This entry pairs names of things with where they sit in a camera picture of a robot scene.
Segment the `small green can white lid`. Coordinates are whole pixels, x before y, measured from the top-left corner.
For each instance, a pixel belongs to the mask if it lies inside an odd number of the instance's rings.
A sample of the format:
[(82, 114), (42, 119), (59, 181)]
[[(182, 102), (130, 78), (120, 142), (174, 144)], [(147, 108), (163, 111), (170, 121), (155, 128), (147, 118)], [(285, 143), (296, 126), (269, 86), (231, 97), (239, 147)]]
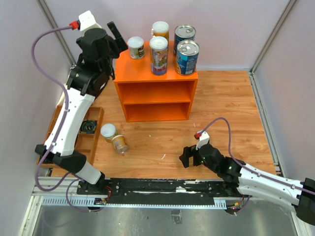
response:
[(133, 36), (127, 41), (129, 55), (132, 59), (144, 57), (144, 40), (139, 36)]

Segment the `tall blue colourful can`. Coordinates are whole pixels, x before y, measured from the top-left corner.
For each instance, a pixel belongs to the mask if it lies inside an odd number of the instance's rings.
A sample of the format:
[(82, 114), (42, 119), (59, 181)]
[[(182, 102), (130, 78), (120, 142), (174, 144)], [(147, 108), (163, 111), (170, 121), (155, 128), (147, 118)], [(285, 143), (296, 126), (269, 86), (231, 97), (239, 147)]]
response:
[(168, 41), (162, 36), (154, 36), (150, 42), (150, 62), (154, 75), (164, 75), (167, 72)]

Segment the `yellow can with white lid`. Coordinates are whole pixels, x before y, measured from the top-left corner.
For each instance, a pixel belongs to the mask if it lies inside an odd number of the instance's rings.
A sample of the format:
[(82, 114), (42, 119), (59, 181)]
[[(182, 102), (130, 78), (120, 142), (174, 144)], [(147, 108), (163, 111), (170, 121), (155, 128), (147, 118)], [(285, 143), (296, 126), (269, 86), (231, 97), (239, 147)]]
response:
[(169, 41), (169, 24), (164, 21), (154, 22), (151, 29), (151, 37), (161, 36)]

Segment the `blue yellow tin can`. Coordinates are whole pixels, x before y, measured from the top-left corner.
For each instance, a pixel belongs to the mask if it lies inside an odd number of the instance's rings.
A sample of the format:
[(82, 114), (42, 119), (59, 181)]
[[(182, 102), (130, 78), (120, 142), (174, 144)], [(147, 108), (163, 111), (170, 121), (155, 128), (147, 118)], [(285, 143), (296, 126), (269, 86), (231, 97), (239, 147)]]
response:
[(179, 42), (176, 52), (176, 72), (183, 76), (195, 73), (199, 51), (199, 45), (193, 40)]

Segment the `orange fruit can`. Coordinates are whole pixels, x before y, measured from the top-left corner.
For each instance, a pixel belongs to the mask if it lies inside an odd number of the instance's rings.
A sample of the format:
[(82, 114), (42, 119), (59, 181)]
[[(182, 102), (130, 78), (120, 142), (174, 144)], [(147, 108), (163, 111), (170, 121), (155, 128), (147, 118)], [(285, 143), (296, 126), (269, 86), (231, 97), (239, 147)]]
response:
[(126, 143), (124, 135), (116, 135), (112, 139), (112, 144), (114, 147), (114, 150), (118, 154), (124, 154), (126, 151), (128, 151), (128, 145)]

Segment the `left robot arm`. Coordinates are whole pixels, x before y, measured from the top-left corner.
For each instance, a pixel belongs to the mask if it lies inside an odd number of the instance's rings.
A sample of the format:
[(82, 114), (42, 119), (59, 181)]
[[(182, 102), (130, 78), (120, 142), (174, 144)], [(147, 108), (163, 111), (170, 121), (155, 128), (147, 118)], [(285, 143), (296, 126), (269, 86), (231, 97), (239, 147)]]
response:
[(75, 141), (91, 104), (108, 81), (115, 79), (113, 60), (128, 49), (115, 23), (109, 22), (107, 26), (113, 36), (109, 36), (101, 27), (92, 27), (76, 40), (82, 53), (71, 69), (66, 84), (39, 68), (48, 79), (62, 87), (64, 104), (48, 139), (35, 147), (35, 152), (41, 156), (40, 163), (49, 159), (99, 189), (105, 187), (105, 175), (94, 168), (84, 154), (75, 150)]

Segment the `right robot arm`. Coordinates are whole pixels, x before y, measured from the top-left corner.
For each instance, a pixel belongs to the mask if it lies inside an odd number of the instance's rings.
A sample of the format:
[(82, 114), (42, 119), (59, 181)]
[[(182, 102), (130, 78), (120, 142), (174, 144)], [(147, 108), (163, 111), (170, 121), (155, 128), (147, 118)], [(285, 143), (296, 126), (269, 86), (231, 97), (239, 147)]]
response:
[(315, 223), (315, 181), (288, 179), (259, 170), (241, 160), (223, 156), (211, 144), (185, 147), (179, 157), (183, 166), (204, 165), (223, 179), (226, 192), (252, 196), (281, 205), (296, 213), (296, 216), (310, 224)]

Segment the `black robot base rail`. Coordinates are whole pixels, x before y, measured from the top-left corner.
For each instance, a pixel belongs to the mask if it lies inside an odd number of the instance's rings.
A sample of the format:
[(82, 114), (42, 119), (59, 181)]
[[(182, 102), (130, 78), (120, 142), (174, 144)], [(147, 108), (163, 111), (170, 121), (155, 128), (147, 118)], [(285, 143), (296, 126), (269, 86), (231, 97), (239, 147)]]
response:
[(214, 203), (214, 198), (240, 198), (235, 188), (222, 180), (106, 178), (101, 185), (80, 181), (78, 195), (105, 196), (109, 203), (131, 205), (201, 206)]

